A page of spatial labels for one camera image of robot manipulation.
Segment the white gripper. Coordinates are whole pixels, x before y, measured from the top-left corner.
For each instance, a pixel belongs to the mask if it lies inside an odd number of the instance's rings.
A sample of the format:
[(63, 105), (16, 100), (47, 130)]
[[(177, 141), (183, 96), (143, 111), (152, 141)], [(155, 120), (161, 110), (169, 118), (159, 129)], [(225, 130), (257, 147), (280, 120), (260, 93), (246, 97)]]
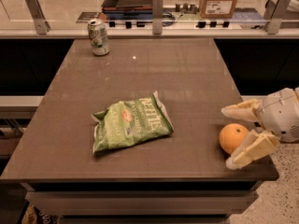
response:
[(242, 169), (274, 153), (280, 144), (276, 135), (282, 142), (291, 143), (299, 140), (299, 88), (282, 89), (267, 95), (262, 101), (249, 99), (228, 105), (221, 113), (231, 119), (259, 121), (264, 129), (275, 134), (251, 130), (226, 160), (226, 167), (230, 170)]

